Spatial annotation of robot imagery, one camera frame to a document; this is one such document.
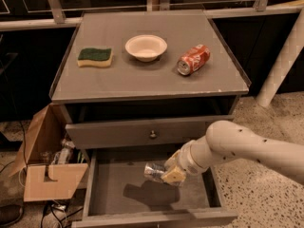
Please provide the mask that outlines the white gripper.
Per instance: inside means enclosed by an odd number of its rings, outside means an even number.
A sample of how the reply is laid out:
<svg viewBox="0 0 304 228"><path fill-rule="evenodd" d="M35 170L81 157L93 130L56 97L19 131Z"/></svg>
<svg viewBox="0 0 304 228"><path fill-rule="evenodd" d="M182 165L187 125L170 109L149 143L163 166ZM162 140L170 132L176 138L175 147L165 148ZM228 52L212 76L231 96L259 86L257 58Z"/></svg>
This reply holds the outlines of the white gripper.
<svg viewBox="0 0 304 228"><path fill-rule="evenodd" d="M207 141L192 140L164 163L164 168L168 170L161 175L161 180L173 186L181 186L186 179L186 173L192 176L204 173L210 166L210 158L211 150Z"/></svg>

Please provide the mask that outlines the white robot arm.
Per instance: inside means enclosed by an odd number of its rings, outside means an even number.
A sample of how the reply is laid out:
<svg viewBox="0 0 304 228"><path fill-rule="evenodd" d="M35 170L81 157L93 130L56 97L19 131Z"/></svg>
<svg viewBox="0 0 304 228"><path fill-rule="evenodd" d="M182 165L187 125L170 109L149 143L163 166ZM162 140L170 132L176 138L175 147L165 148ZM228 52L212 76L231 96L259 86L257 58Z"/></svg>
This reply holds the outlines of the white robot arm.
<svg viewBox="0 0 304 228"><path fill-rule="evenodd" d="M184 182L209 167L246 159L263 164L277 173L304 184L304 146L261 137L249 128L229 121L211 123L203 137L187 142L164 164L161 180Z"/></svg>

